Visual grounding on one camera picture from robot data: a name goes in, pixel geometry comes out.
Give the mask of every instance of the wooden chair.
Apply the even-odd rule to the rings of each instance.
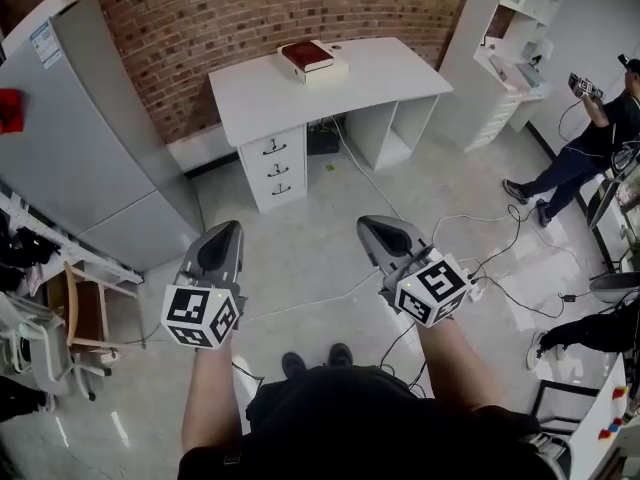
[[[67,345],[71,352],[140,348],[140,345],[109,341],[105,291],[114,290],[133,299],[137,299],[138,295],[82,272],[66,261],[64,271],[67,290],[62,317],[67,327]]]

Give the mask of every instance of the person's arm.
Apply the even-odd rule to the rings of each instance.
[[[182,423],[182,450],[220,446],[241,436],[228,339],[219,350],[196,352]]]
[[[500,405],[502,394],[491,371],[452,319],[429,328],[418,325],[418,335],[437,400],[472,411]]]
[[[593,124],[598,128],[606,128],[609,126],[610,123],[607,115],[587,93],[583,94],[582,102],[584,103],[584,108],[587,109],[587,114],[589,114]]]

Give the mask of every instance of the black shoe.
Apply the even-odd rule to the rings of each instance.
[[[287,352],[282,356],[282,371],[287,379],[300,375],[307,371],[302,358],[295,352]]]
[[[353,355],[344,343],[336,343],[329,351],[329,366],[353,366]]]
[[[540,227],[546,228],[551,222],[551,219],[547,217],[546,210],[549,208],[549,203],[547,203],[544,199],[538,199],[536,203],[536,208],[538,209],[538,223]]]
[[[502,188],[511,197],[517,199],[520,204],[525,205],[529,202],[529,198],[522,192],[522,185],[509,180],[502,180]]]

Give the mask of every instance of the drawer handle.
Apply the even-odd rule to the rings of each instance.
[[[271,195],[279,196],[280,194],[284,194],[285,192],[288,192],[289,190],[291,190],[291,187],[287,187],[287,188],[283,189],[282,188],[282,183],[278,183],[278,190],[279,190],[279,192],[271,192]]]
[[[271,139],[271,151],[263,151],[262,154],[263,155],[270,155],[271,153],[277,153],[278,151],[280,151],[281,149],[286,148],[287,145],[283,144],[282,146],[278,147],[276,145],[276,139]]]
[[[275,167],[275,171],[273,174],[269,173],[267,174],[267,176],[269,178],[275,178],[276,176],[279,176],[280,174],[284,174],[285,172],[287,172],[289,170],[288,167],[285,167],[284,170],[280,169],[280,165],[278,164],[273,164],[273,166]]]

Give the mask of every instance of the refrigerator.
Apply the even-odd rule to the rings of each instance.
[[[0,66],[24,130],[0,135],[0,178],[92,248],[144,271],[203,230],[193,188],[158,136],[98,0],[42,24]]]

